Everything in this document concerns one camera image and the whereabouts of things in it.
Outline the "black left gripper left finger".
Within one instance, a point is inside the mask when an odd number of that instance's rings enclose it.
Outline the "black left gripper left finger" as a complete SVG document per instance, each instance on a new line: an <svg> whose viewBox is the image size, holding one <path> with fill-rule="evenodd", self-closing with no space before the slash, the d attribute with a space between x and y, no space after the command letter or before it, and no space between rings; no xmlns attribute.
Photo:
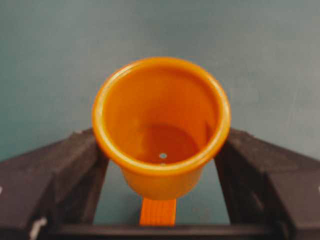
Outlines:
<svg viewBox="0 0 320 240"><path fill-rule="evenodd" d="M28 240L35 222L46 228L91 224L108 160L92 129L0 163L0 237Z"/></svg>

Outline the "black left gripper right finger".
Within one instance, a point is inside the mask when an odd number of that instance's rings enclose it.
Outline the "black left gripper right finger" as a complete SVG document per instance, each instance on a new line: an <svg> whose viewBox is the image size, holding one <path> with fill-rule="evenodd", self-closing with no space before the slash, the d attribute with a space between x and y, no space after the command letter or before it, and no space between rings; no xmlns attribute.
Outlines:
<svg viewBox="0 0 320 240"><path fill-rule="evenodd" d="M319 239L319 160L235 128L214 160L231 223L269 225L285 240Z"/></svg>

